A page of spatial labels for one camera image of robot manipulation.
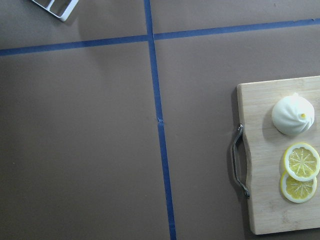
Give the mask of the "bamboo cutting board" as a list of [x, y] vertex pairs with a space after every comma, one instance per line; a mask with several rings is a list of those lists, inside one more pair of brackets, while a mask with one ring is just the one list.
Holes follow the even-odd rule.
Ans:
[[[273, 125], [272, 109], [282, 98], [299, 94], [314, 107], [311, 128], [297, 136], [279, 132]], [[237, 86], [239, 121], [247, 159], [246, 186], [250, 192], [248, 214], [256, 235], [320, 226], [320, 194], [304, 203], [287, 200], [280, 189], [283, 155], [298, 142], [320, 148], [320, 78], [318, 76], [242, 83]]]

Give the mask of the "white steamed bun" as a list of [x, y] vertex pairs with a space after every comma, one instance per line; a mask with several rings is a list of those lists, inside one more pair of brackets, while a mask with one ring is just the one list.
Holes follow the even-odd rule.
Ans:
[[271, 111], [275, 128], [289, 136], [297, 136], [308, 131], [315, 122], [315, 108], [298, 93], [280, 99]]

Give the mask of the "upper lemon slice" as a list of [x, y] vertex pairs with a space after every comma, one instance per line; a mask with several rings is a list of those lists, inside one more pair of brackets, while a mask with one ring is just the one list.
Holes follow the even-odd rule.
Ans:
[[286, 172], [300, 182], [313, 180], [320, 172], [320, 155], [305, 142], [289, 146], [284, 152], [283, 163]]

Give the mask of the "lemon slice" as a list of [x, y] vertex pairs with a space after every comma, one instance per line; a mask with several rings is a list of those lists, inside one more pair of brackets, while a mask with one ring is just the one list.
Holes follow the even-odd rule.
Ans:
[[313, 180], [320, 172], [320, 155], [305, 142], [289, 146], [284, 152], [283, 163], [286, 172], [300, 182]]
[[291, 177], [286, 171], [280, 178], [280, 190], [289, 201], [302, 204], [309, 201], [317, 191], [317, 178], [308, 181], [299, 181]]

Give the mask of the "lower lemon slice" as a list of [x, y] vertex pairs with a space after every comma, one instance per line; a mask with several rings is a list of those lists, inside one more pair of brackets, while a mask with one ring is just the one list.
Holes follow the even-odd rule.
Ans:
[[302, 204], [309, 201], [317, 191], [317, 178], [308, 181], [299, 181], [291, 177], [286, 171], [280, 178], [280, 190], [289, 201]]

